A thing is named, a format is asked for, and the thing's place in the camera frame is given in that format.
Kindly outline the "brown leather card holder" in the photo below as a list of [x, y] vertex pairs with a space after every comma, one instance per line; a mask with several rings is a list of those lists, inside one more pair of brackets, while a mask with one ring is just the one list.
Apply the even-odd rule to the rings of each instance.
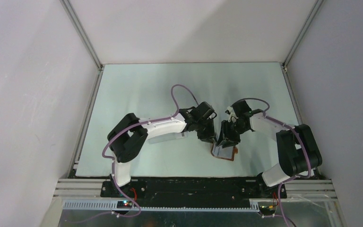
[[210, 154], [218, 159], [234, 161], [234, 156], [237, 153], [238, 153], [238, 148], [236, 146], [223, 148], [222, 146], [217, 146], [216, 143], [213, 143], [211, 145]]

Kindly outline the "clear plastic card box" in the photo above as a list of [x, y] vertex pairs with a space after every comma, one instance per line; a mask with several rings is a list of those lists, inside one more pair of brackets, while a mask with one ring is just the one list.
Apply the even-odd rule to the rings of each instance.
[[148, 139], [149, 144], [162, 143], [172, 140], [179, 140], [188, 137], [188, 132], [169, 133]]

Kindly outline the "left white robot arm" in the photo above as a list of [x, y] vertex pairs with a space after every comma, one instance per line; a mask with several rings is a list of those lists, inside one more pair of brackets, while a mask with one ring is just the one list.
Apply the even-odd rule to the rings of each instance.
[[[130, 192], [131, 162], [135, 159], [145, 142], [167, 134], [195, 131], [200, 141], [215, 142], [214, 119], [217, 113], [207, 102], [198, 106], [177, 109], [176, 113], [165, 118], [143, 120], [134, 113], [125, 115], [108, 134], [108, 144], [102, 156], [112, 160], [112, 191], [119, 197]], [[105, 154], [110, 149], [112, 155]]]

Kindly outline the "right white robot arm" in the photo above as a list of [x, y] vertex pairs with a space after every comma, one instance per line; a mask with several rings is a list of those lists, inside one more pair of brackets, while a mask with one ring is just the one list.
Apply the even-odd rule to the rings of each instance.
[[248, 98], [240, 99], [230, 105], [226, 114], [228, 119], [222, 121], [216, 146], [234, 147], [241, 142], [241, 135], [259, 132], [277, 143], [278, 163], [259, 174], [256, 192], [267, 198], [275, 191], [275, 186], [296, 178], [309, 178], [313, 169], [322, 164], [318, 145], [307, 124], [289, 125], [268, 115], [266, 109], [251, 109]]

